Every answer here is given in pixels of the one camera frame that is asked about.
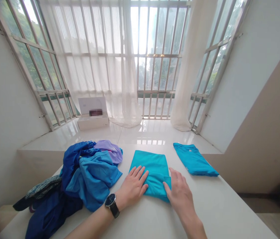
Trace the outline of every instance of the purple shirt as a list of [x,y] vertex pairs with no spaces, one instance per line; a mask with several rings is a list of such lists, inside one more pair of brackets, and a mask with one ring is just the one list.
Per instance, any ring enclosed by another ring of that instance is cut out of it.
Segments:
[[101,151],[107,150],[112,159],[112,162],[119,164],[122,161],[122,153],[118,145],[112,144],[110,140],[99,140],[94,148],[100,149]]

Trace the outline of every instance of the white table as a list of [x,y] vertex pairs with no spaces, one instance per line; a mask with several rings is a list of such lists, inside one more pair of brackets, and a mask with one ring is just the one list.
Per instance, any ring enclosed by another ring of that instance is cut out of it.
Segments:
[[[192,190],[196,212],[204,223],[208,239],[277,237],[222,179],[192,176],[188,173],[175,149],[169,145],[119,145],[123,149],[123,161],[119,170],[123,173],[111,192],[117,191],[129,172],[135,150],[165,154],[169,167],[186,177]],[[64,238],[91,213],[83,208],[66,219],[52,238]],[[0,233],[0,238],[25,238],[32,214],[28,209],[18,215]],[[138,204],[123,211],[114,220],[103,238],[187,238],[180,220],[170,204],[160,199],[143,196]]]

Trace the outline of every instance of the white box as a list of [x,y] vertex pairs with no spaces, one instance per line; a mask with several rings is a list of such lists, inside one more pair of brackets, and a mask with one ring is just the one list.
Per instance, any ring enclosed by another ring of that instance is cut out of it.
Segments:
[[[78,120],[80,130],[100,128],[109,125],[107,105],[104,97],[79,98],[81,116]],[[89,116],[89,110],[102,109],[103,115]]]

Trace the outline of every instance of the white wall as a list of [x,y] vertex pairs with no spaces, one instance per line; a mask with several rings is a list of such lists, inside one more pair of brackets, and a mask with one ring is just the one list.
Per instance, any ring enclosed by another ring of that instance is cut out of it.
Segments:
[[16,150],[47,133],[20,68],[0,35],[0,206],[20,199],[37,179]]
[[280,193],[280,61],[225,153],[205,158],[239,193]]
[[201,131],[225,152],[280,60],[280,0],[253,0]]

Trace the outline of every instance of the sheer white curtain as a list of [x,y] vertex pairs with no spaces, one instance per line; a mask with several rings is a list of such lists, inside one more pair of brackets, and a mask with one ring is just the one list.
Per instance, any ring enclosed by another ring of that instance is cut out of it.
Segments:
[[104,96],[110,121],[141,122],[129,0],[40,0],[72,99]]
[[205,54],[217,0],[194,0],[186,36],[182,64],[176,87],[171,124],[180,131],[192,129],[188,120],[189,103],[196,77]]

